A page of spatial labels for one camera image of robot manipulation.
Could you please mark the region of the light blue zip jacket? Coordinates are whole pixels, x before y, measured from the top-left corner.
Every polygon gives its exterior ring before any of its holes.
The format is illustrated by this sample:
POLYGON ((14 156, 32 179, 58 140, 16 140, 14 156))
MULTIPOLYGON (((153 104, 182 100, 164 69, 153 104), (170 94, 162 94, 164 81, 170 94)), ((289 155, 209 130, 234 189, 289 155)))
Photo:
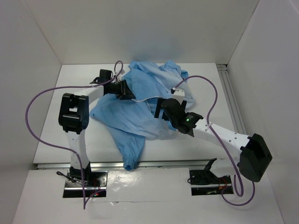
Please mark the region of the light blue zip jacket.
POLYGON ((133 100, 115 95, 101 97, 90 116, 106 125, 119 149, 123 167, 137 167, 146 140, 167 139, 175 133, 169 121, 154 117, 158 98, 171 98, 171 89, 189 76, 186 70, 168 61, 159 66, 152 62, 132 62, 124 75, 133 100))

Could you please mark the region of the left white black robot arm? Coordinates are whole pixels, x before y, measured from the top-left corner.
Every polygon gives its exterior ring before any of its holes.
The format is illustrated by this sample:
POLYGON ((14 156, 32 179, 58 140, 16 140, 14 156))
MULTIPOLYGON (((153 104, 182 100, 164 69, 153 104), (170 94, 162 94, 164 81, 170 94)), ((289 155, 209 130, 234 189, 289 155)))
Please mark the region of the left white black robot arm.
POLYGON ((71 156, 70 177, 81 186, 92 182, 92 171, 85 145, 85 130, 89 124, 89 105, 101 97, 112 94, 120 100, 135 99, 127 81, 121 80, 110 70, 100 70, 89 88, 62 96, 58 116, 59 125, 66 133, 71 156))

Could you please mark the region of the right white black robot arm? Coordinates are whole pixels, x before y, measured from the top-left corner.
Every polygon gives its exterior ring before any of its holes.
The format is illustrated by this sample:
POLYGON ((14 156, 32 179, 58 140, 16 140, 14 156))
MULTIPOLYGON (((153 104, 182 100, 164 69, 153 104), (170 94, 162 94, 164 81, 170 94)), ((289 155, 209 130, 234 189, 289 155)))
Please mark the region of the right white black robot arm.
POLYGON ((248 136, 235 133, 221 126, 208 123, 199 114, 185 112, 186 101, 159 98, 155 118, 169 121, 182 134, 190 135, 211 142, 220 147, 225 146, 231 157, 211 159, 205 167, 204 178, 209 183, 220 177, 234 175, 238 171, 246 179, 259 182, 272 161, 272 155, 259 134, 248 136))

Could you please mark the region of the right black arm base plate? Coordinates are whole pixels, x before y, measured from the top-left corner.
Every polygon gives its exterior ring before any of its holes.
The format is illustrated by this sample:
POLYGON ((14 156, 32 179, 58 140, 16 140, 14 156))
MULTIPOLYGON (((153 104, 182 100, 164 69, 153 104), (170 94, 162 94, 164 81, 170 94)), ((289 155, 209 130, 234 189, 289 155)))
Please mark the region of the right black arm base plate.
POLYGON ((190 170, 190 178, 187 182, 191 185, 211 185, 211 184, 231 184, 231 178, 229 176, 216 177, 208 170, 190 170))

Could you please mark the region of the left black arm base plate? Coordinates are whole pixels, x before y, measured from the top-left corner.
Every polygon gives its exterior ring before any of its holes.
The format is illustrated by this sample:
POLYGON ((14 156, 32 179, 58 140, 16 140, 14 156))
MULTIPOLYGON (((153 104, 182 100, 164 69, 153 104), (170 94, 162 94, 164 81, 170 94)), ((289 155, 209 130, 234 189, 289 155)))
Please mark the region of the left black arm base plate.
POLYGON ((82 181, 80 177, 71 177, 67 172, 67 179, 64 188, 67 190, 80 190, 84 185, 85 190, 105 189, 107 187, 107 171, 94 171, 91 173, 90 180, 82 181))

